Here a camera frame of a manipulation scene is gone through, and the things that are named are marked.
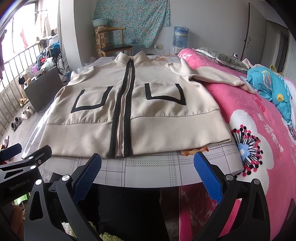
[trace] jacket collar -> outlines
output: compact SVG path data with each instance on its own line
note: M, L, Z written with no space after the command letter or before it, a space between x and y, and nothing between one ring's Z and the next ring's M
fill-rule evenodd
M144 54L143 51L137 53L135 56L132 57L129 57L126 54L120 52L114 61L119 64L127 65L130 59L132 59L134 65L136 65L148 60L149 58L146 56L146 54Z

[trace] metal zipper teeth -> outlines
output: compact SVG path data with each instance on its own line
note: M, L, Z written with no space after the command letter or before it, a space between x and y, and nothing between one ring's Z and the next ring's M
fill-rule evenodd
M124 121L123 121L123 117L124 117L124 107L125 107L125 100L126 100L126 94L128 92L129 89L129 85L131 82L131 64L128 67L128 81L126 83L126 89L122 95L121 98L121 106L120 106L120 114L119 114L119 122L118 122L118 132L117 132L117 156L123 156L123 150L122 150L122 144L123 144L123 138L124 138L124 134L123 134L123 125L124 125Z

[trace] black chair seat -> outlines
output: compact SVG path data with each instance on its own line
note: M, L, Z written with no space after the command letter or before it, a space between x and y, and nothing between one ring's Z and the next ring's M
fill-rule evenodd
M132 45L128 45L128 44L117 44L117 45L111 45L111 46L101 48L101 51L108 52L108 51L125 49L125 48L132 48L132 47L133 47Z

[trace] black pants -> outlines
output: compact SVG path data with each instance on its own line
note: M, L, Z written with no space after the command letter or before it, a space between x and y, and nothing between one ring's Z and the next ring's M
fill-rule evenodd
M54 173L51 182L62 176ZM78 203L99 234L107 232L124 241L169 241L158 188L126 188L93 184Z

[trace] blue cloth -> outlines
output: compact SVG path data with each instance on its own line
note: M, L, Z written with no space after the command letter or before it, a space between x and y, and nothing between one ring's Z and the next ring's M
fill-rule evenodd
M169 0L97 0L94 19L108 18L109 27L126 27L124 43L148 48L162 26L169 26ZM109 33L121 44L121 31Z
M247 81L262 97L271 101L291 125L291 94L283 77L266 67L254 67L248 70Z

